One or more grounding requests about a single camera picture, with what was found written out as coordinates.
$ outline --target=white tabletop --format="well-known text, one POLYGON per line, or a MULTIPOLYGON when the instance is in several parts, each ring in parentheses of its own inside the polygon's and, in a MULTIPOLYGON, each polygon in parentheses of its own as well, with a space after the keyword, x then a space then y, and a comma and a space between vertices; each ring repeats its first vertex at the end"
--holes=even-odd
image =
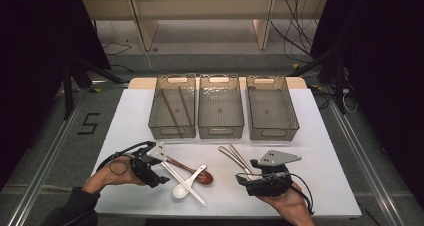
MULTIPOLYGON (((143 141, 155 141, 147 126, 153 92, 153 89, 124 90, 94 170, 116 151, 143 141)), ((191 194, 182 199, 174 198, 172 189, 178 181, 161 165, 155 165, 153 170, 160 176, 170 178, 169 182, 153 189, 135 185, 108 186, 102 191, 96 211, 164 218, 279 217, 274 209, 256 197, 249 196, 245 187, 237 183, 235 174, 242 173, 242 169, 218 151, 219 146, 232 143, 246 161, 260 159, 270 149, 300 155, 302 160, 286 166, 291 173, 301 176, 308 184, 314 200, 314 217, 359 217, 361 212, 312 93, 309 89, 290 89, 290 95, 300 125, 299 131, 290 142, 251 141, 247 125, 241 139, 203 140, 197 134, 194 139, 164 141, 167 155, 188 167, 196 169, 201 164, 207 165, 207 171, 214 176, 214 182, 207 186, 196 182, 193 185, 206 206, 200 204, 191 194)), ((248 122, 244 93, 242 102, 245 122, 248 122)), ((190 176, 189 172, 172 167, 183 178, 190 176)), ((294 177, 293 180, 308 195, 305 186, 294 177)))

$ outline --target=transparent storage container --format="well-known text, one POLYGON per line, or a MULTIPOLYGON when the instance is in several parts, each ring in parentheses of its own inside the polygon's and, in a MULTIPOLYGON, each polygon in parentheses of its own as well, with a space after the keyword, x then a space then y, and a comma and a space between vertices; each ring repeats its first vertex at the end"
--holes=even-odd
POLYGON ((237 75, 201 75, 198 128, 201 139, 241 138, 244 117, 237 75))
POLYGON ((155 139, 196 137, 196 75, 169 74, 157 78, 149 128, 155 139))
POLYGON ((299 130, 284 76, 248 76, 247 109, 251 140, 291 141, 299 130))

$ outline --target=brown spoon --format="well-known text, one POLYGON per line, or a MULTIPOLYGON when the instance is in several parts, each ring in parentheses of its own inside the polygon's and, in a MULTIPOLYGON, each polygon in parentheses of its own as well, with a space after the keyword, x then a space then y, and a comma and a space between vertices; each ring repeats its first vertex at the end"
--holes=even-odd
MULTIPOLYGON (((167 161, 170 162, 171 164, 180 167, 182 169, 185 169, 187 171, 189 171, 190 173, 194 173, 196 172, 196 170, 191 169, 187 166, 185 166, 184 164, 178 162, 177 160, 167 156, 167 161)), ((212 174, 210 174, 209 172, 207 172, 206 170, 203 170, 197 177, 196 177, 196 181, 200 184, 211 184, 213 181, 213 176, 212 174)))

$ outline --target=metal spoon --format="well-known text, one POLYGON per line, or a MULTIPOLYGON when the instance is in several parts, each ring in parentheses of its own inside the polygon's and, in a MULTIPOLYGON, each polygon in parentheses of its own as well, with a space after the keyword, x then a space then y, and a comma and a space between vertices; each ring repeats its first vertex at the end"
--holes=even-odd
MULTIPOLYGON (((190 178, 188 178, 187 180, 185 180, 184 182, 191 187, 191 185, 193 185, 194 180, 196 179, 197 175, 199 175, 204 169, 206 168, 206 165, 202 164, 197 170, 196 172, 194 172, 193 175, 190 176, 190 178)), ((172 190, 172 195, 174 195, 175 198, 184 198, 185 196, 187 196, 188 194, 188 190, 182 185, 182 184, 178 184, 177 186, 174 187, 174 189, 172 190)))

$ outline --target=hand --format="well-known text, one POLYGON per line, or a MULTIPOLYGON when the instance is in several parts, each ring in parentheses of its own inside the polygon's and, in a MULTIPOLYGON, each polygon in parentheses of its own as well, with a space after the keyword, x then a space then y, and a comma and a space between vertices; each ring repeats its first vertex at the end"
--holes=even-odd
POLYGON ((133 174, 130 159, 124 156, 114 159, 88 178, 82 190, 90 194, 98 194, 107 185, 121 184, 146 185, 133 174))
MULTIPOLYGON (((292 186, 302 191, 297 183, 293 182, 292 186)), ((292 189, 277 197, 261 196, 258 198, 271 205, 285 220, 293 225, 314 225, 305 199, 292 189)))

